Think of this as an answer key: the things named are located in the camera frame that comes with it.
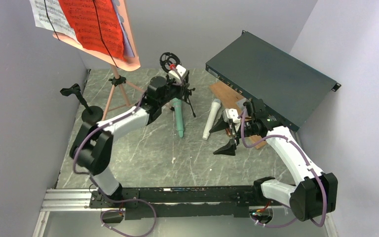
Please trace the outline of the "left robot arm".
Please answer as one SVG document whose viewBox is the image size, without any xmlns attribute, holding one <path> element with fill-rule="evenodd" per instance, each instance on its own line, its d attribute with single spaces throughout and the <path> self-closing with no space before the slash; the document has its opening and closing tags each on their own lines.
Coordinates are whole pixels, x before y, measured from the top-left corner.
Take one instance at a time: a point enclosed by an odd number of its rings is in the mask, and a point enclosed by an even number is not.
<svg viewBox="0 0 379 237">
<path fill-rule="evenodd" d="M 139 102 L 127 112 L 99 123 L 82 124 L 69 153 L 73 171 L 79 174 L 76 167 L 85 168 L 84 174 L 103 193 L 107 206 L 116 207 L 123 200 L 123 187 L 109 168 L 114 142 L 154 122 L 172 99 L 186 99 L 188 87 L 188 76 L 180 82 L 171 76 L 153 77 Z"/>
</svg>

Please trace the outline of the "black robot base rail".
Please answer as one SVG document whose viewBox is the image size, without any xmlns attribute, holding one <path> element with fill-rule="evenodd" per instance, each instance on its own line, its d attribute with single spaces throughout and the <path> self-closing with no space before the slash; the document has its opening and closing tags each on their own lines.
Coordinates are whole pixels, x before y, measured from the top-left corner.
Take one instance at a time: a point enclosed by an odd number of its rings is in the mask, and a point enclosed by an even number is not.
<svg viewBox="0 0 379 237">
<path fill-rule="evenodd" d="M 123 188 L 125 203 L 113 203 L 99 191 L 92 191 L 90 209 L 117 209 L 126 220 L 160 217 L 232 216 L 247 218 L 250 213 L 271 205 L 252 185 L 199 187 Z"/>
</svg>

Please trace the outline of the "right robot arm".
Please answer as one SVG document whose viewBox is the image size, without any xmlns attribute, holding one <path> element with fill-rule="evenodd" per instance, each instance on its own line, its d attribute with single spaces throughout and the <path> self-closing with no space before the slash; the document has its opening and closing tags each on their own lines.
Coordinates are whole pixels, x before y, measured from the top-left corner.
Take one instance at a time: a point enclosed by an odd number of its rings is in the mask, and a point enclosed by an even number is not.
<svg viewBox="0 0 379 237">
<path fill-rule="evenodd" d="M 305 154 L 290 129 L 283 125 L 282 119 L 270 114 L 263 100 L 246 100 L 241 113 L 237 109 L 225 109 L 216 120 L 220 106 L 219 99 L 212 102 L 202 136 L 206 140 L 211 133 L 230 131 L 230 140 L 214 151 L 215 155 L 233 156 L 240 143 L 245 148 L 253 148 L 266 142 L 277 152 L 293 177 L 292 185 L 270 176 L 254 181 L 253 201 L 264 205 L 274 200 L 290 208 L 297 220 L 310 220 L 322 227 L 327 213 L 336 208 L 336 176 L 324 172 Z"/>
</svg>

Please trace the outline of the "black tripod mic stand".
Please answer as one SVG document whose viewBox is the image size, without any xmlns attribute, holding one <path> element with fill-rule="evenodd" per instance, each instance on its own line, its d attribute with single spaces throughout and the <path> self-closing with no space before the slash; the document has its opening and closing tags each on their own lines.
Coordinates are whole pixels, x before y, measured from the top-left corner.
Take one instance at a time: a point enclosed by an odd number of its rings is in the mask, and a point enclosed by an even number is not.
<svg viewBox="0 0 379 237">
<path fill-rule="evenodd" d="M 172 52 L 162 53 L 159 63 L 166 73 L 166 84 L 179 87 L 179 93 L 176 98 L 190 105 L 192 115 L 195 118 L 196 114 L 190 101 L 190 96 L 192 96 L 195 88 L 190 88 L 189 70 L 182 66 L 179 57 Z"/>
</svg>

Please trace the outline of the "black round-base mic stand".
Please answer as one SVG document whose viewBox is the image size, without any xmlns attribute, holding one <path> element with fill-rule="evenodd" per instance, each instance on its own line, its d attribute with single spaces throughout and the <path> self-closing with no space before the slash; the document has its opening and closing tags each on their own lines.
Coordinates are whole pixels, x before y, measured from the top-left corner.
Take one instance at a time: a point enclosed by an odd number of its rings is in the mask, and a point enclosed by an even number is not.
<svg viewBox="0 0 379 237">
<path fill-rule="evenodd" d="M 75 95 L 79 103 L 84 106 L 84 111 L 81 114 L 83 122 L 97 123 L 102 120 L 104 111 L 98 106 L 89 106 L 82 95 L 80 86 L 75 83 L 69 88 L 62 88 L 60 93 L 63 96 Z"/>
</svg>

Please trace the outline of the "white handheld microphone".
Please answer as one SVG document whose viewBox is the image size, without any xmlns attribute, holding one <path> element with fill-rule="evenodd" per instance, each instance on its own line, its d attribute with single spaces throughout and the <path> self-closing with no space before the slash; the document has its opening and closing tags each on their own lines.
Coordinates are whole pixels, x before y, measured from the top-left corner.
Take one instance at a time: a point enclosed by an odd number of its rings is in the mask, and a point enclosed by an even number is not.
<svg viewBox="0 0 379 237">
<path fill-rule="evenodd" d="M 213 126 L 213 123 L 215 121 L 216 115 L 217 115 L 220 107 L 221 107 L 220 99 L 214 99 L 213 102 L 211 103 L 209 116 L 208 116 L 207 122 L 206 122 L 204 130 L 203 130 L 203 135 L 202 135 L 203 140 L 208 139 L 208 137 L 210 135 L 210 129 Z"/>
</svg>

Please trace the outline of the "green condenser microphone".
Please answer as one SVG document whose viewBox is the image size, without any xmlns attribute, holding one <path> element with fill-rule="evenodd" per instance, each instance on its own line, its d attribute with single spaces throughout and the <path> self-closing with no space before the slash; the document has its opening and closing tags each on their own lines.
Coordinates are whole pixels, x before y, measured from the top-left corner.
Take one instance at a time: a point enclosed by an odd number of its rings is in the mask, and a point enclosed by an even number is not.
<svg viewBox="0 0 379 237">
<path fill-rule="evenodd" d="M 177 132 L 180 138 L 184 137 L 184 123 L 183 123 L 183 113 L 182 113 L 182 101 L 180 99 L 174 98 L 172 101 L 172 107 L 175 112 L 175 122 L 177 127 Z"/>
</svg>

